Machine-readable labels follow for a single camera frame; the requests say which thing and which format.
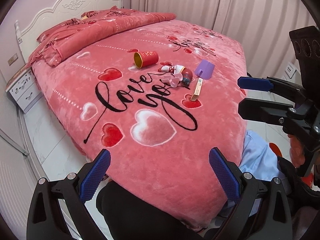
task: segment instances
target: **black pants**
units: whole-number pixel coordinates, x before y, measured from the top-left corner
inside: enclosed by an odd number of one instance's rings
[[[98,194],[96,206],[114,240],[203,240],[179,220],[146,203],[114,181]]]

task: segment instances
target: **pillow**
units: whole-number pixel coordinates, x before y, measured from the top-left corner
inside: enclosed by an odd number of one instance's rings
[[[116,10],[117,7],[113,6],[111,7],[109,10]],[[81,20],[86,20],[87,18],[90,18],[92,16],[95,16],[101,12],[104,12],[107,10],[100,10],[100,11],[90,11],[90,12],[85,12],[81,15]],[[72,25],[75,24],[77,22],[80,22],[81,20],[76,19],[76,18],[72,18],[70,20],[64,21],[62,23],[59,23],[57,25],[55,25],[54,27],[50,28],[49,30],[44,31],[43,33],[41,33],[39,35],[39,37],[37,38],[37,41],[39,43],[44,42],[52,33],[54,33],[56,30],[58,30],[59,28],[63,27],[63,26],[68,26],[68,25]]]

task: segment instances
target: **hand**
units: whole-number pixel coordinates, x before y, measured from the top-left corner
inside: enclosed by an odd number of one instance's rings
[[[293,166],[295,166],[296,168],[300,167],[301,165],[303,165],[303,163],[305,162],[305,157],[303,155],[303,145],[302,143],[298,140],[297,137],[295,137],[294,135],[288,134],[288,137],[290,138],[290,157],[291,157],[291,161]],[[320,156],[318,157],[318,159],[315,162],[315,165],[319,165],[320,164]]]

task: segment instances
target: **red and gold cup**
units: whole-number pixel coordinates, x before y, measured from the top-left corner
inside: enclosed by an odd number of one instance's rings
[[[144,51],[144,52],[135,52],[134,54],[134,63],[137,68],[142,68],[156,64],[159,60],[158,53],[155,51]]]

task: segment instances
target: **heart-patterned bedspread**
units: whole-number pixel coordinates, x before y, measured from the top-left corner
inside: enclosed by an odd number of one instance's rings
[[[138,69],[133,55],[156,51],[159,62]],[[160,79],[162,65],[194,71],[215,64],[212,78],[191,101],[189,87]],[[81,152],[111,152],[108,175],[139,198],[198,230],[217,215],[226,196],[208,154],[219,147],[240,163],[246,122],[237,113],[246,75],[241,45],[178,20],[124,31],[84,47],[56,67],[43,59],[33,71],[49,107]]]

